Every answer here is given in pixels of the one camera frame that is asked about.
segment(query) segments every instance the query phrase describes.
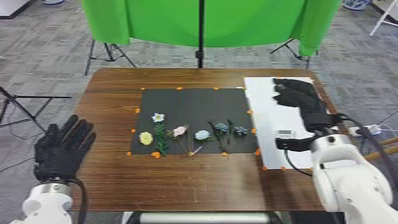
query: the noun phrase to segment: metal frame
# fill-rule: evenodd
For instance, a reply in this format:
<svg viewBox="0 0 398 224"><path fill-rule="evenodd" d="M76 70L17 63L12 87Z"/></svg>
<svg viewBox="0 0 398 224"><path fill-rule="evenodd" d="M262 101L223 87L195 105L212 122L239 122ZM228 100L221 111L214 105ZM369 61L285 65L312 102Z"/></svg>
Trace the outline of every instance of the metal frame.
<svg viewBox="0 0 398 224"><path fill-rule="evenodd" d="M120 58L127 58L129 60L129 63L132 64L132 66L138 68L136 66L136 63L125 53L125 51L122 50L122 47L118 46L118 44L109 44L109 43L104 43L104 47L106 47L106 53L109 58L100 58L100 55L99 57L93 56L93 53L95 53L95 48L97 48L97 40L93 39L93 42L91 42L91 50L90 50L90 59L88 59L88 65L86 65L86 72L84 72L84 75L88 76L90 75L90 70L91 70L91 61L93 60L102 60L102 61L107 61L107 62L116 62ZM122 53L122 56L115 57L115 50L120 51Z"/></svg>
<svg viewBox="0 0 398 224"><path fill-rule="evenodd" d="M207 1L200 0L200 49L196 51L198 68L203 68L205 60L205 14L207 14Z"/></svg>
<svg viewBox="0 0 398 224"><path fill-rule="evenodd" d="M376 26L376 28L374 28L374 30L372 30L372 32L370 32L370 36L374 36L374 34L376 34L376 32L378 32L378 29L379 29L383 23L388 23L390 25L394 25L394 26L398 27L398 24L397 24L397 23L392 23L390 21L386 21L386 17L388 17L388 15L390 15L390 12L394 11L395 6L398 6L398 0L395 0L394 3L392 3L392 5L390 5L390 8L388 8L388 10L386 10L386 12L385 12L385 14L383 14L383 18L381 18L379 21L378 21L378 26Z"/></svg>
<svg viewBox="0 0 398 224"><path fill-rule="evenodd" d="M289 50L290 50L290 52L292 52L292 54L294 54L294 56L296 56L296 58L298 58L301 61L306 61L306 69L310 69L312 57L310 57L310 56L305 57L305 56L301 56L301 55L296 53L296 51L294 51L294 49L292 49L292 47L290 47L290 43L292 43L294 40L296 40L296 39L292 38L292 39L285 42L285 44L278 47L278 49L271 52L271 54L275 54L275 53L282 50L282 48L287 47Z"/></svg>
<svg viewBox="0 0 398 224"><path fill-rule="evenodd" d="M6 96L4 108L3 108L3 113L0 113L0 128L33 121L35 124L38 125L42 131L47 132L47 130L38 122L38 116L42 115L42 112L44 112L52 100L54 99L72 99L72 97L70 96L19 96L19 95L12 95L3 87L0 87L0 94ZM19 99L47 99L47 102L35 114L29 112L28 108L24 107L22 103L19 102ZM6 112L8 112L12 103L15 104L15 107L22 110L24 114L28 115L28 118L4 124L4 116L6 116Z"/></svg>

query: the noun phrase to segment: floor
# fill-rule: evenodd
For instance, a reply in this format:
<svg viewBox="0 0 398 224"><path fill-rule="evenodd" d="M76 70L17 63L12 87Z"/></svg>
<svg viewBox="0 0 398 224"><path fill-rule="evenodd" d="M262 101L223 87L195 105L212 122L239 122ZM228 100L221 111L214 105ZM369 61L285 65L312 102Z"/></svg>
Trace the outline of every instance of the floor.
<svg viewBox="0 0 398 224"><path fill-rule="evenodd" d="M379 17L372 8L365 12L338 11L312 63L337 107L365 124L374 124L398 110L398 29L383 25L376 36L369 36ZM90 43L79 0L70 0L61 7L49 7L36 1L17 19L0 20L0 86L20 95L74 96L72 100L54 101L44 112L40 122L45 126L65 122L84 94L91 79L84 76ZM287 49L271 55L276 47L209 49L205 66L305 68ZM139 67L196 67L195 48L136 40L123 49ZM115 64L95 62L91 71L106 66L125 67L129 62L123 59ZM22 102L38 110L40 100ZM20 117L13 108L8 116L8 120ZM398 129L398 115L386 124ZM0 169L35 156L38 133L40 129L29 123L0 129ZM0 173L0 224L24 217L22 202L38 184L33 165L29 160ZM91 213L88 223L118 223L120 218L120 213Z"/></svg>

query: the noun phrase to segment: green screen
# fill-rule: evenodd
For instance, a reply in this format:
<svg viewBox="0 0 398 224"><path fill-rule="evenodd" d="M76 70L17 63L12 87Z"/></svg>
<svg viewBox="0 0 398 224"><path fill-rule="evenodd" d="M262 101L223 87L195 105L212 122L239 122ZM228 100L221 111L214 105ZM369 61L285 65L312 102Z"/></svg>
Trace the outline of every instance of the green screen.
<svg viewBox="0 0 398 224"><path fill-rule="evenodd" d="M200 0L83 0L93 37L198 46ZM301 40L301 55L321 48L340 0L207 0L205 46L241 47Z"/></svg>

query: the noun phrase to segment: white paper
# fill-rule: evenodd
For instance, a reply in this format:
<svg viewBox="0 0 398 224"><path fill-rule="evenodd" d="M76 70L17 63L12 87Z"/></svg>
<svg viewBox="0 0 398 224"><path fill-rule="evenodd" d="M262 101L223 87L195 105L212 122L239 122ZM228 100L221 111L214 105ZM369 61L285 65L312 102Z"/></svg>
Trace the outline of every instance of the white paper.
<svg viewBox="0 0 398 224"><path fill-rule="evenodd" d="M280 94L275 91L276 77L248 77L246 78L246 95L250 99L250 106L253 110L253 122L259 134L259 142L262 149L264 165L269 169L282 169L285 166L292 169L285 158L285 151L278 149L276 137L280 130L292 130L296 138L310 138L314 133L306 131L303 125L303 117L299 108L278 105L275 96ZM301 80L314 83L312 78L287 77L289 79ZM298 168L312 168L312 151L289 152L290 160Z"/></svg>

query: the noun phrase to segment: orange tape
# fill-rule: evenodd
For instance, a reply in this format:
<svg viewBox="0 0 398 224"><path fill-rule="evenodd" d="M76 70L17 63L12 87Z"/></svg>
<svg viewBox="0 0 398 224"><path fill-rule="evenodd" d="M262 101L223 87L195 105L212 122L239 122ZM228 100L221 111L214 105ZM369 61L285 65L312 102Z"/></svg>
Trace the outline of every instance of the orange tape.
<svg viewBox="0 0 398 224"><path fill-rule="evenodd" d="M161 152L154 152L152 155L157 159L161 158Z"/></svg>

